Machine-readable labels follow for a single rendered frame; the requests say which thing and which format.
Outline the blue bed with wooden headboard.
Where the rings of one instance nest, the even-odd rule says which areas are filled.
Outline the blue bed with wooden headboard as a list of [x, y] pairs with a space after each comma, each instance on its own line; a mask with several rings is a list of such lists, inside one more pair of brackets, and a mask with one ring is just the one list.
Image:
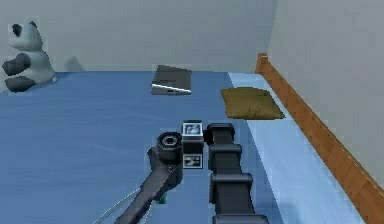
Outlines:
[[[0, 94], [0, 224], [92, 224], [137, 189], [147, 149], [186, 119], [226, 120], [221, 90], [265, 88], [256, 74], [196, 72], [188, 96], [155, 96], [149, 72], [62, 73], [56, 83]], [[291, 117], [238, 120], [242, 168], [270, 224], [384, 224], [352, 163], [335, 178]]]

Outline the black and white panda plush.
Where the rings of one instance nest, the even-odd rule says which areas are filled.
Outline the black and white panda plush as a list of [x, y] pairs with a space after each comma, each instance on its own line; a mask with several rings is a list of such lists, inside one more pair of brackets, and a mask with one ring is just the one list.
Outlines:
[[34, 21], [15, 23], [10, 28], [10, 46], [17, 50], [13, 59], [0, 66], [0, 93], [25, 92], [34, 86], [57, 81], [43, 40]]

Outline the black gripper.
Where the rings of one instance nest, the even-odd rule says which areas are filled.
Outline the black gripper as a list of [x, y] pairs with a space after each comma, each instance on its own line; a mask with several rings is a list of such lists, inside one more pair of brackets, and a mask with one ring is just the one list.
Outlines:
[[134, 197], [124, 212], [114, 224], [147, 224], [155, 201], [179, 185], [183, 179], [182, 142], [178, 132], [164, 132], [157, 138], [155, 146], [147, 150], [151, 172], [143, 181], [140, 188], [128, 193], [98, 217], [92, 224], [101, 224], [121, 203]]

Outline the dark grey laptop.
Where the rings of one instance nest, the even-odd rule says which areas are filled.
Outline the dark grey laptop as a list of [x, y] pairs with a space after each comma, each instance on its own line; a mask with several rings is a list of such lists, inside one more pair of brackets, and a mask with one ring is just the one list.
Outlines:
[[151, 83], [153, 95], [190, 95], [192, 71], [159, 65]]

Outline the olive brown pillow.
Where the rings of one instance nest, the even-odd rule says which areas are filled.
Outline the olive brown pillow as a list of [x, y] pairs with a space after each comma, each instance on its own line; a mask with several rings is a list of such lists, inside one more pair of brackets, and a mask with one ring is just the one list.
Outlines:
[[244, 120], [283, 119], [281, 111], [270, 92], [253, 87], [236, 87], [221, 90], [225, 113], [229, 118]]

